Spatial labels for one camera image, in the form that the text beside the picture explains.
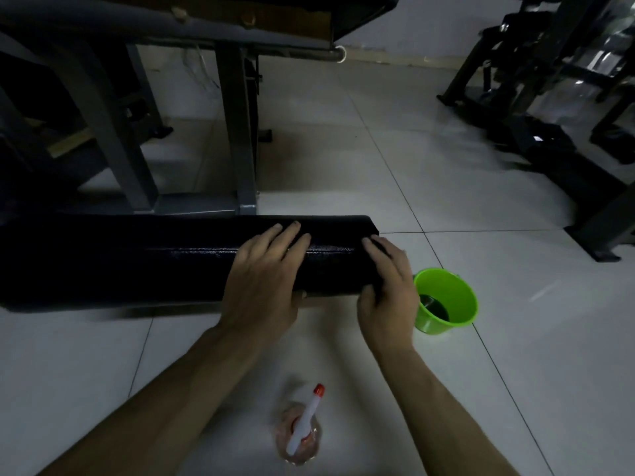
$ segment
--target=tile floor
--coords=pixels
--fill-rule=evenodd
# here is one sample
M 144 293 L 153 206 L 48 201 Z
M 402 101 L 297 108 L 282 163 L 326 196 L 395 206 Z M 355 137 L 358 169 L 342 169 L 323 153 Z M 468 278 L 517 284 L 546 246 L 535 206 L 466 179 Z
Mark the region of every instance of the tile floor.
M 215 70 L 213 56 L 208 66 Z M 414 270 L 460 274 L 480 301 L 476 323 L 441 336 L 416 331 L 414 340 L 491 440 L 523 475 L 631 474 L 635 249 L 597 264 L 569 239 L 567 197 L 544 177 L 515 171 L 513 156 L 435 100 L 452 71 L 271 58 L 261 67 L 261 125 L 274 142 L 259 161 L 260 212 L 368 214 Z M 144 146 L 160 189 L 232 190 L 218 94 L 193 82 L 180 60 L 149 76 L 175 127 Z M 635 173 L 620 176 L 630 182 Z M 105 172 L 85 190 L 116 183 Z M 219 318 L 214 306 L 133 315 L 0 314 L 1 474 L 37 472 Z M 297 471 L 423 474 L 346 297 L 306 302 L 182 474 L 290 472 L 274 453 L 272 413 L 318 381 L 327 387 L 324 439 Z

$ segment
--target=green bucket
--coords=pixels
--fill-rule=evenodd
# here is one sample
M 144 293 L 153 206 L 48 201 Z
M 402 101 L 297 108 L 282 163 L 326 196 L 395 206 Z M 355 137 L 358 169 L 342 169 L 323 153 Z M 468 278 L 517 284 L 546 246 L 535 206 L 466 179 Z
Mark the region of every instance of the green bucket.
M 451 328 L 472 324 L 478 312 L 478 301 L 463 279 L 445 269 L 430 268 L 419 271 L 414 277 L 417 293 L 437 299 L 448 312 L 443 320 L 419 303 L 415 327 L 426 334 L 441 334 Z

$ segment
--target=person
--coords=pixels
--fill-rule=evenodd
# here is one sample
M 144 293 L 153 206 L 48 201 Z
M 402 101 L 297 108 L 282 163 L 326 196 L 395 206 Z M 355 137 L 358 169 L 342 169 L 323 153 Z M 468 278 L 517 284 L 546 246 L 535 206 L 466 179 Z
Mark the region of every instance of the person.
M 174 364 L 82 440 L 42 476 L 172 475 L 223 399 L 265 349 L 296 320 L 302 293 L 295 277 L 311 236 L 298 222 L 277 224 L 236 253 L 219 323 Z M 478 424 L 413 348 L 419 304 L 406 254 L 383 237 L 362 244 L 384 284 L 358 299 L 364 339 L 396 398 L 425 471 L 436 475 L 517 475 Z

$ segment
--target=wall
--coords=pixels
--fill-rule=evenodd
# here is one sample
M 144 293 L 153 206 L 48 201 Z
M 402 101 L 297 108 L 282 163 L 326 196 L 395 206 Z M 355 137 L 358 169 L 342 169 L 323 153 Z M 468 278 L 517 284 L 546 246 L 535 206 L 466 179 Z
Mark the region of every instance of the wall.
M 518 0 L 400 0 L 392 12 L 340 42 L 395 54 L 466 56 L 480 30 L 519 7 Z

